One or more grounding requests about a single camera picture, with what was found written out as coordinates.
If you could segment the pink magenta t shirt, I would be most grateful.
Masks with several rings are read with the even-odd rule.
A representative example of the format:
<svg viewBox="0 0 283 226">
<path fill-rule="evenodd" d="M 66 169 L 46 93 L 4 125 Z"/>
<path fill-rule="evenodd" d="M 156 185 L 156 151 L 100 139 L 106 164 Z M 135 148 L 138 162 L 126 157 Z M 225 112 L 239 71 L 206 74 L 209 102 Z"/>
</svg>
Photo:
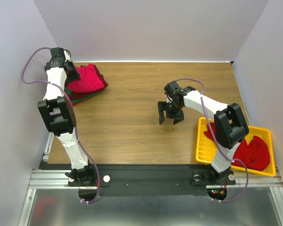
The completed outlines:
<svg viewBox="0 0 283 226">
<path fill-rule="evenodd" d="M 105 88 L 102 79 L 99 77 L 94 64 L 76 66 L 81 79 L 66 83 L 66 88 L 75 93 L 89 93 Z"/>
</svg>

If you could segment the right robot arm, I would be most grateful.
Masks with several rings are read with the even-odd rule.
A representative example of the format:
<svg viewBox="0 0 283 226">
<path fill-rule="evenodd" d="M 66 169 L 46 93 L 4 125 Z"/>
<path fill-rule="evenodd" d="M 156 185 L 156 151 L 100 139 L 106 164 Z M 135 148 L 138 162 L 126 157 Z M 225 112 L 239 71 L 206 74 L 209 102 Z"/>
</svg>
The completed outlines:
<svg viewBox="0 0 283 226">
<path fill-rule="evenodd" d="M 202 113 L 208 121 L 208 130 L 217 147 L 215 156 L 210 163 L 208 180 L 218 184 L 228 175 L 233 156 L 249 133 L 249 127 L 241 107 L 218 102 L 188 86 L 182 88 L 177 81 L 172 81 L 164 87 L 166 101 L 158 102 L 159 124 L 165 118 L 172 119 L 176 125 L 184 120 L 183 108 L 187 107 Z"/>
</svg>

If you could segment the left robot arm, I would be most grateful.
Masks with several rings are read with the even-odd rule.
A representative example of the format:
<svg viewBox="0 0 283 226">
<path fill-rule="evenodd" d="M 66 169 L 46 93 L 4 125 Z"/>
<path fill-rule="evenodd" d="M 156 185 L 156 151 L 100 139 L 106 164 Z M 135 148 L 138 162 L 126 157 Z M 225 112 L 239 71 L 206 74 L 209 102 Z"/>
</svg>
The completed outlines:
<svg viewBox="0 0 283 226">
<path fill-rule="evenodd" d="M 49 132 L 61 142 L 70 162 L 71 171 L 66 173 L 70 182 L 81 186 L 96 184 L 96 171 L 90 163 L 79 141 L 74 109 L 68 95 L 64 93 L 65 82 L 80 79 L 71 60 L 70 52 L 63 48 L 51 48 L 51 59 L 44 69 L 47 74 L 47 89 L 38 110 Z"/>
</svg>

